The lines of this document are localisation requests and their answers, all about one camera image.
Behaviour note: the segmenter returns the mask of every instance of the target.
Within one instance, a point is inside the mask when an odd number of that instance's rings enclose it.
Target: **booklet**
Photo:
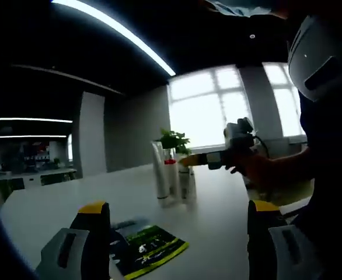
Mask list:
[[[110,240],[110,256],[125,279],[160,267],[189,245],[145,219],[112,225]]]

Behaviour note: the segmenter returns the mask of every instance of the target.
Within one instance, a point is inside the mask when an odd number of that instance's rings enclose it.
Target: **fluorescent light strip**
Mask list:
[[[72,124],[72,121],[54,120],[52,118],[0,118],[0,121],[53,121],[53,122],[56,122],[56,123],[69,123],[69,124]]]
[[[7,136],[0,136],[0,138],[66,138],[66,135],[7,135]]]
[[[77,9],[83,13],[86,13],[94,18],[101,20],[103,23],[109,25],[114,30],[118,31],[124,37],[129,39],[132,43],[138,46],[143,50],[148,56],[150,56],[159,66],[161,66],[170,76],[175,76],[174,70],[171,69],[168,64],[159,57],[158,54],[154,52],[148,45],[146,45],[139,37],[137,37],[134,33],[129,31],[123,25],[121,25],[116,20],[112,19],[110,16],[105,15],[103,12],[85,4],[77,0],[53,0],[52,3],[61,4],[65,6],[69,6],[71,8]]]

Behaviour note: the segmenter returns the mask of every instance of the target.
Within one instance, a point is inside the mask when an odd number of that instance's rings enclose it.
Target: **bright window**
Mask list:
[[[298,90],[289,76],[288,65],[264,63],[264,70],[274,90],[284,137],[305,134],[299,122],[301,106]]]
[[[189,148],[224,144],[227,123],[249,117],[237,69],[208,69],[174,78],[169,86],[171,129],[190,138]]]
[[[70,134],[67,138],[67,154],[69,162],[72,161],[72,135]]]

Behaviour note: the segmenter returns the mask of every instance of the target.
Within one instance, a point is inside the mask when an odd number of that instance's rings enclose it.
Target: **white table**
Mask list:
[[[68,228],[78,209],[105,200],[111,222],[148,218],[190,247],[142,279],[248,279],[247,204],[242,176],[224,169],[195,167],[194,204],[160,207],[151,165],[105,173],[46,187],[15,191],[1,209],[1,219],[30,267],[40,250],[61,229]],[[122,279],[110,264],[114,279]]]

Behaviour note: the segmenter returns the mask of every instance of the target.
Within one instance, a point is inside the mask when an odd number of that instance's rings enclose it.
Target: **black ceiling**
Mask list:
[[[143,39],[177,75],[225,64],[285,61],[284,23],[272,16],[224,16],[199,0],[82,0]],[[61,71],[126,96],[165,84],[169,75],[122,35],[76,9],[50,1],[0,3],[0,117],[72,119],[87,90],[116,95],[56,74]]]

